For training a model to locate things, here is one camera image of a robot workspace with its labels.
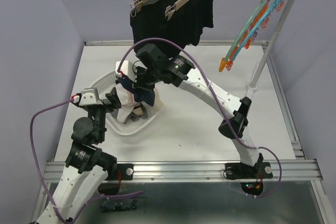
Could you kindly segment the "white underwear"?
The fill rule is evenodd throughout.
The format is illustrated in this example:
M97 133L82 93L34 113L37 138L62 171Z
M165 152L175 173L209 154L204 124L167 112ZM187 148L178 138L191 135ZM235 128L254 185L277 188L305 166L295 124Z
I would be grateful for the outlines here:
M133 94L124 89L121 84L117 84L115 87L117 90L118 98L120 99L121 102L121 108L118 109L116 113L116 119L120 123L124 123L129 115L136 116L132 113L133 108L136 106L141 106L145 110L144 115L142 115L144 118L150 117L148 108L153 108L157 112L164 107L164 103L160 98L159 90L157 88L154 89L155 93L154 106L149 106L145 102L135 102Z

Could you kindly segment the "navy blue underwear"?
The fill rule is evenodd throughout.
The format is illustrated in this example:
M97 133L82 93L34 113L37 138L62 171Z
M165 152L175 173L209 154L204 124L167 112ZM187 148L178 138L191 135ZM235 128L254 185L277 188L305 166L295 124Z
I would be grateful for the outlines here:
M118 82L123 86L124 89L133 94L135 102L145 102L149 106L154 106L154 90L144 90L137 88L133 85L133 82L128 77L119 78Z

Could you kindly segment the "grey striped underwear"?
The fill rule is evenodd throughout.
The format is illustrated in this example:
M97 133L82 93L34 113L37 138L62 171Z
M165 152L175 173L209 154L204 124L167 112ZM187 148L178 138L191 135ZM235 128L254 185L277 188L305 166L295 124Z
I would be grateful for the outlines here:
M135 125L137 127L138 125L144 124L147 120L148 118L144 118L143 116L129 115L127 119L125 120L125 122L123 123L123 125L129 126L129 127L132 125Z

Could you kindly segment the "black underwear beige waistband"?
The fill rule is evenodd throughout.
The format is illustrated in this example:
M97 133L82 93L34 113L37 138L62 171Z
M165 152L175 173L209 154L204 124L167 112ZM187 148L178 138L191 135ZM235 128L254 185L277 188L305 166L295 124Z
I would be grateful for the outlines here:
M133 108L132 113L136 116L142 116L145 113L145 110L141 106L136 106Z

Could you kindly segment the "green plastic clip hanger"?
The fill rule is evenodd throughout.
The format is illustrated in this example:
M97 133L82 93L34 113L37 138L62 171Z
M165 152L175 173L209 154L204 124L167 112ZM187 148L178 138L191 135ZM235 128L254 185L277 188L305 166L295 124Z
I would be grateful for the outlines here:
M255 26L256 22L262 17L262 15L266 12L268 8L268 3L270 0L261 0L257 7L252 12L249 19L246 21L245 25L237 35L236 39L234 40L229 52L225 57L223 57L219 64L219 72L222 72L224 69L230 71L233 65L233 56L234 53L239 48L239 45L243 42L243 40L247 37L249 31Z

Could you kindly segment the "blue plastic clip hanger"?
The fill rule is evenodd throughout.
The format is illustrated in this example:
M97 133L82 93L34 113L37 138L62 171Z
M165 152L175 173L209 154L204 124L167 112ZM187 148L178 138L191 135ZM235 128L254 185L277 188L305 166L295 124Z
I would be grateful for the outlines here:
M249 31L247 37L243 40L243 42L239 45L239 48L234 53L233 60L235 61L236 57L238 56L239 52L242 49L248 49L252 42L255 41L258 31L260 29L265 29L268 26L269 19L271 16L271 13L273 11L279 12L287 0L270 0L268 3L268 8L266 12L262 15L262 17L256 22L255 26Z

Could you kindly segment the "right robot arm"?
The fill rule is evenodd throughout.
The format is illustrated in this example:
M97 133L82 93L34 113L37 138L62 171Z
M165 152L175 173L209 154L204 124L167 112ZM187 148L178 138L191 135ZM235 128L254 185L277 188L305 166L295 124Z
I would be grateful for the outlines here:
M172 84L191 93L216 110L223 120L218 127L221 135L234 144L240 161L225 165L226 178L271 179L269 162L253 144L248 132L249 97L238 98L211 83L195 60L181 55L169 58L155 44L147 44L136 53L143 63L137 73L136 87L150 89L158 82Z

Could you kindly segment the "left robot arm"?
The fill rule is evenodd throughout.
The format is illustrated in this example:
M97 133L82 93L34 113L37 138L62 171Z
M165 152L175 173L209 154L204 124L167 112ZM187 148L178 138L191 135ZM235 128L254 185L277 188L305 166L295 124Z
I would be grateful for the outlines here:
M105 141L106 113L121 108L116 89L101 99L96 88L86 88L72 95L69 102L84 109L87 116L73 125L61 179L36 223L74 223L98 186L117 172L117 158L97 147Z

